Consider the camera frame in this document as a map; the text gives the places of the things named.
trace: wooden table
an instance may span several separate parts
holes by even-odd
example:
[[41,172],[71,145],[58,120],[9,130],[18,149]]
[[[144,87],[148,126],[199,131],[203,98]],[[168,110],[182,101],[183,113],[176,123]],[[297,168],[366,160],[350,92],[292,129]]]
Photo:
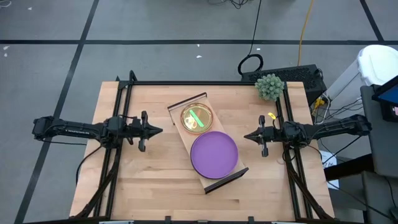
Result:
[[[112,116],[117,86],[118,82],[103,82],[94,123]],[[302,83],[288,83],[288,87],[294,120],[312,123]],[[249,167],[240,179],[207,195],[167,111],[169,105],[204,91],[225,131],[238,145],[242,162]],[[163,128],[163,132],[147,141],[146,152],[140,152],[137,144],[123,143],[112,219],[164,220],[170,215],[172,220],[247,221],[248,216],[257,221],[294,220],[288,176],[281,159],[282,144],[269,143],[269,156],[264,158],[256,143],[243,138],[258,127],[259,115],[276,114],[275,103],[260,100],[253,86],[133,86],[129,116],[140,116],[142,110],[148,112],[149,123]],[[271,119],[266,116],[269,126]],[[98,146],[98,142],[88,141],[85,154]],[[103,159],[101,150],[83,164],[70,215],[77,214],[98,188]],[[302,161],[308,189],[334,216],[318,152],[310,147],[302,149]],[[302,205],[298,188],[297,194]],[[101,214],[108,193],[103,197]],[[304,206],[300,208],[304,217]]]

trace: yellow cable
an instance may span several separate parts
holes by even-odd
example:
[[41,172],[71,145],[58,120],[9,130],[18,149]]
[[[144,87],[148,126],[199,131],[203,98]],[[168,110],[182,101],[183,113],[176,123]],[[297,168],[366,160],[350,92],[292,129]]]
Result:
[[308,18],[310,17],[312,5],[313,5],[314,0],[311,0],[310,7],[308,8],[307,15],[305,16],[305,22],[303,26],[303,30],[301,31],[301,36],[300,36],[300,43],[298,45],[298,60],[297,60],[297,66],[300,66],[301,62],[301,44],[303,42],[303,37],[304,37],[304,32],[305,32],[305,27],[307,26]]

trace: white trash can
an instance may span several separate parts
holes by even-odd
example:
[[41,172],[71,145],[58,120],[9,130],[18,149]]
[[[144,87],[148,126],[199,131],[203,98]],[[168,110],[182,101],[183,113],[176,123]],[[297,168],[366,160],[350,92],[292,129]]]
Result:
[[383,85],[398,75],[398,51],[384,45],[369,45],[326,91],[331,100],[330,114],[346,118],[363,114],[361,86]]

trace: green succulent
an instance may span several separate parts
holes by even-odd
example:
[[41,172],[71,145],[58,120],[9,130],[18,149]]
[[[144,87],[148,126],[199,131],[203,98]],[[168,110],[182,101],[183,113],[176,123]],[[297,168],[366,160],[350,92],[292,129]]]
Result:
[[260,98],[272,101],[276,101],[284,89],[284,83],[275,74],[268,74],[257,79],[254,86],[259,90]]

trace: purple plate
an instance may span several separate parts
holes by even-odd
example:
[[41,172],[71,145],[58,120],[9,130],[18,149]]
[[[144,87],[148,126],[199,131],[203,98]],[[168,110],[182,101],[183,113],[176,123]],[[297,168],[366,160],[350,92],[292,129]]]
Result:
[[209,179],[220,179],[238,163],[238,147],[227,134],[210,131],[196,138],[191,148],[193,168]]

